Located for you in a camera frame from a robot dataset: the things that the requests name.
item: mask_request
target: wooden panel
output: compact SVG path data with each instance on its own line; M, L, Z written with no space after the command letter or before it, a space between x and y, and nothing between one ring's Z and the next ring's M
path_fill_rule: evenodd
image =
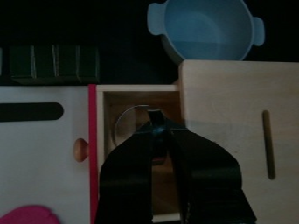
M299 221L299 63L192 61L180 67L187 127L238 159L258 224ZM275 178L262 113L270 113Z

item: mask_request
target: wooden cabinet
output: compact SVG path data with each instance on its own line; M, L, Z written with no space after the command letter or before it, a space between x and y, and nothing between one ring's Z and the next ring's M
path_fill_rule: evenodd
M115 119L129 107L153 104L238 159L256 223L295 223L299 220L298 86L298 63L199 60L181 63L180 79L173 85L99 85L97 167L115 147L111 141ZM264 111L270 116L263 121ZM132 133L137 116L127 119L125 133ZM171 177L169 167L160 169ZM164 183L167 179L171 178L153 181L161 187L160 192L169 185ZM175 211L169 207L168 204L168 211L161 208L163 214Z

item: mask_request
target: red edge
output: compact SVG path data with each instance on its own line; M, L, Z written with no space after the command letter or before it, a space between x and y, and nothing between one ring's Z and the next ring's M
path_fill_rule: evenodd
M89 174L89 223L93 224L99 205L97 166L97 85L88 85L88 174Z

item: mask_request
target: black background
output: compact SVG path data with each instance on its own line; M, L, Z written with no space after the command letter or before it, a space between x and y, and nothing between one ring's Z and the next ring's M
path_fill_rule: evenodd
M177 66L168 59L160 37L145 24L151 0L3 0L0 46L4 74L0 85L15 85L8 76L7 47L15 45L97 45L100 83L169 84ZM299 11L296 1L246 0L266 24L266 43L252 47L246 60L299 62Z

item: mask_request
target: black handle slot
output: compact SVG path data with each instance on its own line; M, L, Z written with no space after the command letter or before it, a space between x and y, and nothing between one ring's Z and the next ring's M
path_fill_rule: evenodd
M0 122L57 120L61 115L57 102L0 103Z

